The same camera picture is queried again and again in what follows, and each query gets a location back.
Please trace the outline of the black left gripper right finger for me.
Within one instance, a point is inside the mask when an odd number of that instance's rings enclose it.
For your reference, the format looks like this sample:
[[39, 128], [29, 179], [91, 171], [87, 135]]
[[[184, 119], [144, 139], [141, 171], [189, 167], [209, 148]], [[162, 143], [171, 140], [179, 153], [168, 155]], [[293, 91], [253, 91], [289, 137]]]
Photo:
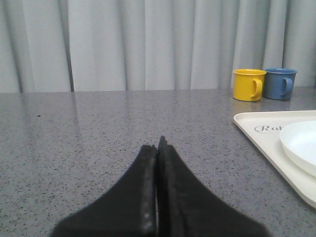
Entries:
[[267, 237], [266, 227], [206, 188], [161, 137], [158, 145], [160, 237]]

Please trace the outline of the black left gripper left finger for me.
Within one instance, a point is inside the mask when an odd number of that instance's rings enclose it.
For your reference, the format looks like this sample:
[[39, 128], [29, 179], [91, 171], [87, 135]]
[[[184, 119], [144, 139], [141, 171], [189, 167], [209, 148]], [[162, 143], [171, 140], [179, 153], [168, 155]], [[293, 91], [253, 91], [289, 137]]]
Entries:
[[104, 195], [62, 220], [53, 237], [154, 237], [156, 154], [143, 145], [130, 168]]

